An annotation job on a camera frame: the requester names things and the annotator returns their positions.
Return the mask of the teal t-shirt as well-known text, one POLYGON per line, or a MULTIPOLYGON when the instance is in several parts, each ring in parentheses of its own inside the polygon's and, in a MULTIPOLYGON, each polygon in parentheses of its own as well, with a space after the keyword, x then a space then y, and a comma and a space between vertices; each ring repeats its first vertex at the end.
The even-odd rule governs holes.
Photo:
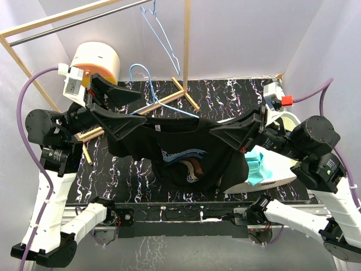
POLYGON ((249 168, 247 182, 250 185, 255 186, 271 179, 272 171, 263 152, 253 149, 245 154, 245 159, 249 168))

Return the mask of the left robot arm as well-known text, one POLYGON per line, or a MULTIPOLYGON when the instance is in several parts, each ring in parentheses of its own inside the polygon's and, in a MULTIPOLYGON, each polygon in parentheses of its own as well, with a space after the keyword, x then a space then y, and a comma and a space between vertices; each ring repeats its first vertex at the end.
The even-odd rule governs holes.
POLYGON ((39 187, 32 218, 23 240, 11 249, 11 256, 22 262, 34 261, 47 268, 65 268, 73 260, 80 241, 98 224, 111 225, 117 215, 111 199, 96 197, 70 222, 62 222, 65 205, 82 158, 82 143, 75 135, 94 125, 119 141, 146 122, 144 116, 110 112, 135 102, 141 93, 108 82, 94 74, 90 87, 81 76, 66 75, 63 95, 72 101, 63 113, 32 110, 25 119, 17 118, 22 140, 32 152, 41 148, 33 160, 39 168, 39 187))

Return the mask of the wooden clothes rack frame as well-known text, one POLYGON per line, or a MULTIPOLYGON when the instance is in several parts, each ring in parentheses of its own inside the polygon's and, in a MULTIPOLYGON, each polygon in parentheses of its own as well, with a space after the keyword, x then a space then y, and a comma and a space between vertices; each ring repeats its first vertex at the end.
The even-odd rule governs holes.
MULTIPOLYGON (((73 8, 68 11, 64 11, 55 15, 48 16, 43 19, 35 20, 30 23, 22 24, 16 26, 14 28, 10 28, 8 30, 1 31, 1 45, 6 49, 6 51, 10 54, 13 60, 17 63, 17 65, 21 68, 21 70, 28 76, 31 77, 31 72, 26 67, 24 62, 18 56, 18 54, 13 49, 14 46, 24 44, 28 41, 32 41, 38 39, 40 37, 45 37, 50 34, 59 32, 61 30, 65 30, 68 28, 72 28, 88 21, 100 19, 102 17, 108 16, 110 14, 114 14, 123 10, 126 10, 131 7, 135 7, 143 4, 143 1, 137 1, 126 6, 122 6, 120 8, 116 8, 111 11, 104 12, 102 14, 94 15, 74 23, 70 23, 64 25, 62 27, 54 28, 42 32, 40 34, 36 34, 30 36, 28 38, 24 38, 15 42, 8 42, 6 39, 8 37, 14 36, 16 34, 24 33, 29 30, 33 30, 39 27, 43 27, 45 25, 49 25, 55 23, 57 21, 61 21, 67 18, 74 17, 76 15, 84 14, 89 11, 96 10, 101 7, 109 6, 113 4, 113 1, 96 1, 81 7, 73 8)), ((179 83, 176 78, 172 78, 172 82, 178 88, 178 91, 162 98, 155 103, 145 106, 141 108, 138 112, 142 115, 145 115, 161 106, 165 106, 168 103, 175 101, 178 98, 185 97, 192 107, 199 111, 200 107, 198 104, 191 98, 188 93, 188 62, 189 62, 189 49, 190 49, 190 17, 191 17, 191 2, 185 1, 184 3, 184 50, 183 50, 183 64, 180 65, 178 58, 174 55, 174 51, 171 47, 171 44, 165 45, 163 48, 165 49, 168 57, 172 61, 172 64, 177 72, 177 74, 183 75, 183 82, 179 83)), ((86 42, 80 45, 75 53, 72 62, 78 68, 84 68, 84 82, 89 82, 91 75, 95 72, 100 72, 103 76, 109 79, 111 82, 115 83, 118 80, 120 74, 120 59, 110 46, 105 45, 100 42, 86 42)))

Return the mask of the light blue wire hanger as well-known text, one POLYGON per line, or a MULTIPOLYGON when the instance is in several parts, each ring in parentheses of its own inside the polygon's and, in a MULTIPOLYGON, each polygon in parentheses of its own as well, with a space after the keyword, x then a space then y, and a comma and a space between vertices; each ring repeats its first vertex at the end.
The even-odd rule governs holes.
POLYGON ((135 63, 135 64, 132 64, 132 65, 130 66, 130 68, 129 68, 129 76, 130 76, 130 80, 131 80, 131 81, 133 81, 133 69, 134 69, 135 67, 141 67, 141 68, 143 68, 143 69, 146 71, 146 73, 147 73, 147 75, 148 75, 148 81, 149 81, 149 86, 150 86, 150 88, 151 88, 151 94, 152 94, 153 101, 152 101, 151 104, 149 104, 149 105, 147 105, 147 106, 145 106, 145 107, 143 107, 143 108, 141 108, 141 109, 138 109, 138 110, 132 112, 131 115, 136 114, 136 113, 141 113, 141 112, 145 113, 145 110, 150 109, 151 106, 157 105, 157 106, 160 106, 160 107, 168 108, 168 109, 173 110, 173 111, 177 111, 177 112, 179 112, 179 113, 188 115, 188 116, 190 116, 190 117, 199 118, 197 115, 194 115, 194 114, 189 113, 189 112, 186 112, 186 111, 182 111, 182 110, 180 110, 180 109, 178 109, 178 108, 171 107, 171 106, 168 106, 168 105, 165 104, 165 103, 160 102, 160 100, 158 99, 158 97, 157 97, 157 95, 156 95, 156 93, 155 93, 155 91, 154 91, 154 88, 153 88, 153 84, 152 84, 152 80, 151 80, 151 74, 150 74, 149 70, 148 70, 144 65, 139 64, 139 63, 135 63))
POLYGON ((169 40, 169 37, 163 27, 161 21, 157 16, 157 1, 152 1, 152 8, 144 8, 143 6, 140 7, 141 14, 145 22, 150 27, 151 32, 154 34, 160 46, 165 51, 167 57, 169 58, 175 72, 177 75, 180 75, 181 68, 179 59, 176 56, 172 44, 169 40))

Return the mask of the black printed t-shirt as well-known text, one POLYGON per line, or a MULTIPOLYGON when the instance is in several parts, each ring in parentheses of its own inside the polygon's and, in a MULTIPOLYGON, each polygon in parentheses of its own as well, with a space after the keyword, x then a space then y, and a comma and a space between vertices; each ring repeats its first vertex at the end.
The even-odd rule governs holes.
POLYGON ((107 138, 108 151, 119 158, 148 159, 165 187, 190 192, 214 187, 224 192, 248 179, 245 155, 211 134, 221 123, 194 117, 147 118, 119 141, 107 138))

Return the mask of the white laundry basket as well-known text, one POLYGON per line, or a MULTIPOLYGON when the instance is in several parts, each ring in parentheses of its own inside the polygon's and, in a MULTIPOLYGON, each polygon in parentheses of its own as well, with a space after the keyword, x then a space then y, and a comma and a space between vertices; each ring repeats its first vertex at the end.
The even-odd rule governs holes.
POLYGON ((270 150, 266 150, 260 146, 255 146, 253 149, 259 150, 265 154, 265 159, 267 160, 272 171, 271 179, 264 180, 255 186, 250 185, 246 180, 242 183, 239 182, 225 190, 223 189, 223 186, 226 184, 226 182, 220 179, 217 183, 217 186, 223 193, 241 194, 262 191, 289 184, 296 179, 296 175, 290 170, 290 167, 296 163, 294 160, 270 150))

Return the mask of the metal hanging rod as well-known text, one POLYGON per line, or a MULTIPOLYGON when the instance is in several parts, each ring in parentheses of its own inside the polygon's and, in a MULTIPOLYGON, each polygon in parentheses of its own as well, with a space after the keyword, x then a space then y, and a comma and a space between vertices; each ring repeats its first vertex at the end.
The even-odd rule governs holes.
POLYGON ((94 21, 96 19, 100 19, 100 18, 109 16, 109 15, 115 14, 117 12, 127 10, 127 9, 130 9, 132 7, 135 7, 135 6, 139 6, 139 5, 147 3, 147 2, 149 2, 149 1, 137 1, 137 2, 125 5, 125 6, 121 6, 121 7, 112 9, 110 11, 103 12, 101 14, 93 15, 91 17, 87 17, 87 18, 84 18, 82 20, 77 20, 75 22, 72 22, 72 23, 69 23, 69 24, 66 24, 66 25, 62 25, 60 27, 56 27, 56 28, 44 31, 44 32, 32 35, 32 36, 27 37, 27 38, 23 38, 23 39, 11 42, 11 43, 9 43, 9 46, 14 47, 14 46, 17 46, 17 45, 20 45, 20 44, 24 44, 26 42, 33 41, 33 40, 39 39, 41 37, 45 37, 45 36, 48 36, 48 35, 51 35, 53 33, 57 33, 57 32, 60 32, 60 31, 63 31, 63 30, 69 29, 69 28, 73 28, 75 26, 78 26, 78 25, 81 25, 81 24, 84 24, 84 23, 88 23, 90 21, 94 21))

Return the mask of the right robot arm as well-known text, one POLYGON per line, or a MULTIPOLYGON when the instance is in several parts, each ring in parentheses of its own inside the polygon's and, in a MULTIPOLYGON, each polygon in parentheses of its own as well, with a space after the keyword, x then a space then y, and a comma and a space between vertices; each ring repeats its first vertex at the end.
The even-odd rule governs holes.
POLYGON ((261 195, 241 218, 255 224, 288 226, 320 242, 334 257, 359 263, 360 208, 353 199, 346 167, 333 153, 340 135, 324 116, 311 116, 287 130, 280 116, 267 121, 269 113, 262 108, 210 133, 241 153, 260 146, 295 160, 291 171, 326 206, 330 216, 313 215, 261 195))

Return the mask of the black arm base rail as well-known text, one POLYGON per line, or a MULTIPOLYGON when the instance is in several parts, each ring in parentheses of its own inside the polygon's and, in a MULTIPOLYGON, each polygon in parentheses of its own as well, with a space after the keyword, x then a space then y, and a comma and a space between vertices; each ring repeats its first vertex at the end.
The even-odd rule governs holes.
POLYGON ((114 230, 117 238, 232 236, 247 238, 249 231, 270 228, 268 222, 248 220, 250 203, 118 203, 115 212, 120 227, 96 226, 96 231, 114 230))

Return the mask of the round drawer cabinet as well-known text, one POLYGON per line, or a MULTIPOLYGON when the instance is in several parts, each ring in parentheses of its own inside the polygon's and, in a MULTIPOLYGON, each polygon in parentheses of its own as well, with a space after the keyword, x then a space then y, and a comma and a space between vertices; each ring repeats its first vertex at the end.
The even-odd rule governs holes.
POLYGON ((120 74, 120 59, 116 51, 102 42, 85 42, 78 46, 71 67, 84 71, 82 85, 88 87, 91 76, 98 73, 117 85, 120 74))

